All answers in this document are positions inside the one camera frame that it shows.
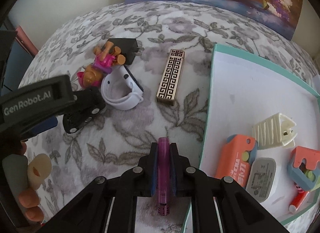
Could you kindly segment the person's left hand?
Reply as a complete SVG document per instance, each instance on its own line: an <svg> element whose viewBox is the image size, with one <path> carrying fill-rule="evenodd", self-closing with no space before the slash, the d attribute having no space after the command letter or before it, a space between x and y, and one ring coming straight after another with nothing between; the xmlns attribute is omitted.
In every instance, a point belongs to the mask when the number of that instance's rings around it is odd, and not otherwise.
<svg viewBox="0 0 320 233"><path fill-rule="evenodd" d="M40 197L37 190L49 177L52 163L50 157L44 153L29 162L24 155L26 151L26 143L21 142L14 153L2 160L2 168L9 189L24 217L33 224L42 223L44 214L39 207Z"/></svg>

